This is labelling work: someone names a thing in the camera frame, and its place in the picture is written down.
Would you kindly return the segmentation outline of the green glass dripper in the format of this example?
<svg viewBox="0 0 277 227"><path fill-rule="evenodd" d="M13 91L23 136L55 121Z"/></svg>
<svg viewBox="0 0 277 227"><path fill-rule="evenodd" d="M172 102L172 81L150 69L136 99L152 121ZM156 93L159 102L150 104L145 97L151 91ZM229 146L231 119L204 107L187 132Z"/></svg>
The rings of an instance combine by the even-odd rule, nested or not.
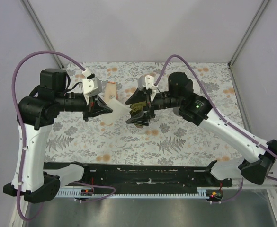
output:
<svg viewBox="0 0 277 227"><path fill-rule="evenodd" d="M140 103L135 103L135 104L131 104L130 108L130 115L131 117L138 114L139 112L144 112L143 108L145 107L145 102L140 102Z"/></svg>

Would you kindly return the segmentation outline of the orange coffee filter pack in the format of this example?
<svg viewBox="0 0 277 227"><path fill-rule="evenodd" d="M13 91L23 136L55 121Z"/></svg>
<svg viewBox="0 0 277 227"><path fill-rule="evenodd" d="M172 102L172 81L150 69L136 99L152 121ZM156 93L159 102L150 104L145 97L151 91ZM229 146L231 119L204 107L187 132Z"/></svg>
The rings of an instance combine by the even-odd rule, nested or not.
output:
<svg viewBox="0 0 277 227"><path fill-rule="evenodd" d="M108 104L112 99L118 99L117 84L115 82L108 82L105 88L104 101Z"/></svg>

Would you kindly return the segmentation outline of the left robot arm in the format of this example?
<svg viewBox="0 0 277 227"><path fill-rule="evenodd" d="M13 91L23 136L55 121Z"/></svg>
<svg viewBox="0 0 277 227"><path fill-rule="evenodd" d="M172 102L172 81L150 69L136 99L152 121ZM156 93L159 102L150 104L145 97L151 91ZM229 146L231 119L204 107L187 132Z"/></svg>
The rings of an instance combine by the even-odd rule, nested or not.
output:
<svg viewBox="0 0 277 227"><path fill-rule="evenodd" d="M20 145L17 169L12 182L3 187L10 196L22 196L37 204L52 200L59 189L73 182L85 186L91 180L89 166L71 162L59 169L44 169L44 157L49 133L60 112L82 112L83 119L112 113L99 97L101 82L94 74L88 76L88 93L67 89L69 75L62 69L45 69L40 73L37 94L30 93L16 107L20 115Z"/></svg>

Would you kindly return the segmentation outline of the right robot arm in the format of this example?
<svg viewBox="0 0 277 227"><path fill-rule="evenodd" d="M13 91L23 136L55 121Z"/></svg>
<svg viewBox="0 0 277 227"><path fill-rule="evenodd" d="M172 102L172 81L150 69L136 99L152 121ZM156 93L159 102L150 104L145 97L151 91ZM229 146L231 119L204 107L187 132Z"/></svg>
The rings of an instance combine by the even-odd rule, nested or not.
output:
<svg viewBox="0 0 277 227"><path fill-rule="evenodd" d="M183 72L169 75L167 91L159 92L153 82L152 76L139 78L138 88L125 102L131 108L127 124L148 126L156 110L173 108L187 122L211 131L241 153L234 160L212 161L203 175L207 185L240 177L256 185L264 183L276 160L276 140L262 140L227 119L208 99L194 93L193 81Z"/></svg>

